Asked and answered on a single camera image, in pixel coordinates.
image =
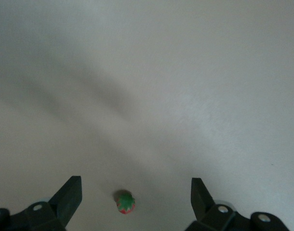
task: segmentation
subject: white backdrop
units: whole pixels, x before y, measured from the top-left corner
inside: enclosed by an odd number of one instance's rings
[[[294,231],[294,1],[0,0],[0,207],[72,175],[69,231],[182,231],[192,177]]]

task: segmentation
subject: white surface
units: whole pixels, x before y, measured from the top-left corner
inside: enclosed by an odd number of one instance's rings
[[[69,231],[182,231],[192,177],[294,231],[294,1],[0,0],[0,206],[72,175]]]

